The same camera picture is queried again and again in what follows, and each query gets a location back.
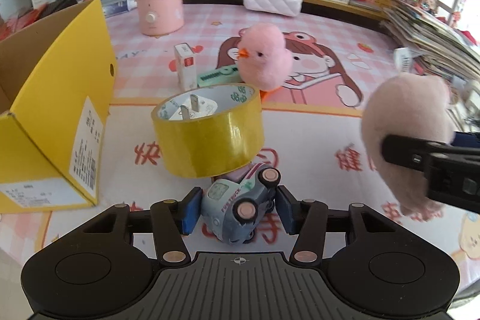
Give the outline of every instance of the pink checkered tablecloth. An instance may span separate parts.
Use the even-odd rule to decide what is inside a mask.
[[[273,102],[361,109],[375,88],[397,73],[391,53],[394,43],[375,31],[320,16],[301,14],[292,18],[252,12],[241,6],[187,4],[185,26],[158,38],[140,33],[136,10],[107,19],[118,59],[115,98],[163,98],[178,93],[173,53],[176,44],[188,43],[196,52],[199,73],[233,64],[240,31],[259,21],[282,29],[299,58],[298,64],[306,58],[321,63],[329,56],[340,66],[333,79],[324,80],[325,75],[317,70],[297,65],[291,81],[294,88],[289,85],[273,94],[268,98]],[[358,102],[339,99],[335,91],[339,84],[356,91]],[[24,264],[44,245],[49,221],[48,213],[2,216],[0,248]]]

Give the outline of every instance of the cartoon girl print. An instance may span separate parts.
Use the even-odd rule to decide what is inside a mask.
[[[463,216],[458,238],[460,248],[470,259],[480,259],[480,216],[468,212]]]
[[[240,37],[230,37],[220,46],[217,68],[236,63]],[[294,58],[293,70],[283,86],[268,100],[330,107],[357,107],[363,94],[347,75],[337,55],[304,32],[283,33],[286,48]]]

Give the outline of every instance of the packing tape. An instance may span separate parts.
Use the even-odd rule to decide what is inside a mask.
[[[215,101],[216,111],[199,118],[170,120],[192,94]],[[152,119],[166,169],[184,178],[237,170],[251,162],[265,140],[259,91],[246,84],[184,92],[158,105]]]

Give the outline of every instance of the white label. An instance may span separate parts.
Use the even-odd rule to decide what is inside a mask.
[[[74,148],[71,151],[69,173],[93,197],[97,193],[98,158],[102,135],[102,121],[92,101],[87,97],[78,122]]]
[[[398,72],[409,72],[413,64],[409,48],[397,48],[393,51],[393,60]]]
[[[23,208],[87,204],[64,178],[1,183],[0,192]]]

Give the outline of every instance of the chick beak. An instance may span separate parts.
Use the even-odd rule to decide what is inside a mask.
[[[248,51],[245,48],[242,48],[241,50],[238,51],[238,58],[244,58],[244,57],[250,57]]]

